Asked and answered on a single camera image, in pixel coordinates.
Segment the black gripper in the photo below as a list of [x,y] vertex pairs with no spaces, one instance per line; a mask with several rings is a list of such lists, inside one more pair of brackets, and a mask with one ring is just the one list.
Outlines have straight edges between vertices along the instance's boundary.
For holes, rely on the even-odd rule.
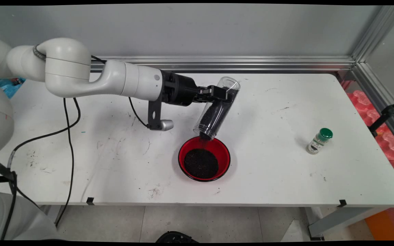
[[164,103],[186,107],[191,103],[214,103],[216,101],[232,103],[234,101],[233,90],[215,85],[198,87],[190,77],[163,71]]

